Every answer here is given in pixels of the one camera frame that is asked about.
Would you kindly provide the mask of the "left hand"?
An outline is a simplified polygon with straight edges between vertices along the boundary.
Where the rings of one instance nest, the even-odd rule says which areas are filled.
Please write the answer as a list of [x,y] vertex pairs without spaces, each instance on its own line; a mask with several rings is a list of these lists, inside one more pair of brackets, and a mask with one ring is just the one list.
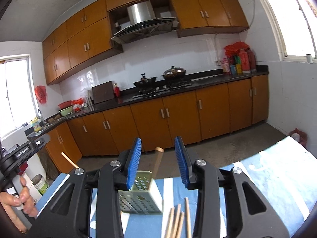
[[23,212],[32,218],[36,217],[38,214],[38,210],[34,205],[34,200],[30,195],[29,188],[26,186],[26,180],[23,177],[20,177],[20,183],[23,188],[17,197],[10,195],[7,192],[1,192],[1,204],[12,221],[17,220],[16,213],[14,213],[12,206],[18,207],[23,205]]

